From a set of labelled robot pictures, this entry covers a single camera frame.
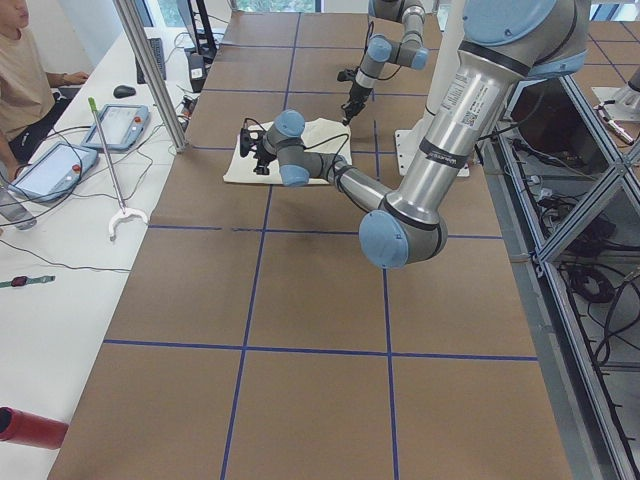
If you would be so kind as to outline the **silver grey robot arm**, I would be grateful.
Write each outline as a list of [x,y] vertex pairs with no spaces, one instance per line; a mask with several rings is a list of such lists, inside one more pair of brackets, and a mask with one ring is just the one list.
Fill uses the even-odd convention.
[[509,91],[519,82],[578,71],[586,57],[586,1],[469,1],[462,10],[459,66],[401,184],[390,189],[339,154],[318,153],[302,140],[305,121],[294,110],[265,129],[243,129],[242,156],[265,175],[279,165],[282,183],[301,187],[322,179],[365,215],[361,249],[381,268],[400,268],[436,256],[447,228],[438,209]]
[[427,10],[421,1],[370,1],[368,13],[373,18],[402,24],[404,33],[399,41],[371,33],[359,66],[338,73],[339,82],[351,83],[349,98],[341,105],[345,126],[365,108],[386,64],[422,70],[428,60],[429,52],[423,44]]

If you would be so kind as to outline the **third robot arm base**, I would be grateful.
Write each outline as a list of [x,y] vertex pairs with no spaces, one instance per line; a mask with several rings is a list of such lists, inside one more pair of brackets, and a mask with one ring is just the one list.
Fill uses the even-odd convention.
[[594,107],[606,125],[639,122],[639,69],[622,87],[592,87],[598,99]]

